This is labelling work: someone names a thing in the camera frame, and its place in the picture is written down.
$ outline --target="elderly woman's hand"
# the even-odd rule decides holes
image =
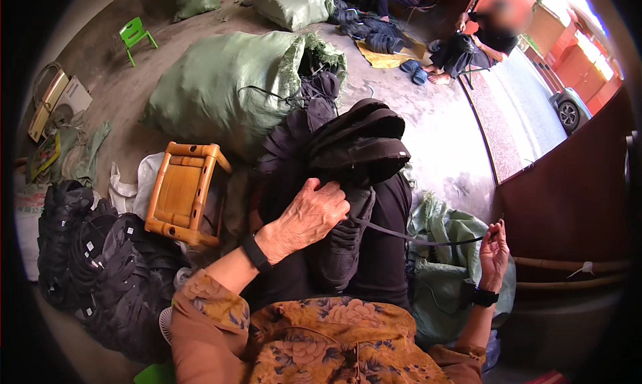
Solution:
[[[481,280],[479,288],[499,293],[502,280],[509,266],[509,246],[506,244],[504,220],[491,224],[481,241],[479,261],[481,262]]]
[[[292,203],[276,221],[261,228],[256,244],[275,265],[287,255],[323,239],[330,230],[345,220],[350,204],[337,182],[310,178]]]

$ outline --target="black wristband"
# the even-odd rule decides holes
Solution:
[[[259,272],[268,272],[272,269],[272,265],[268,261],[268,258],[265,257],[265,253],[263,253],[259,245],[256,244],[253,234],[245,236],[241,246]]]
[[[493,305],[493,303],[497,303],[499,298],[500,298],[499,293],[494,293],[483,289],[477,289],[472,294],[471,300],[475,304],[484,306],[485,308],[489,308]]]

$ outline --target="road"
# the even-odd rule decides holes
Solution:
[[[482,74],[501,104],[523,164],[539,159],[567,138],[548,102],[550,89],[522,51],[515,48],[508,60]]]

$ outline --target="brown floral blouse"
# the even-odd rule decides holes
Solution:
[[[485,349],[414,343],[404,309],[350,297],[273,303],[250,316],[240,296],[197,272],[174,296],[179,383],[481,383]]]

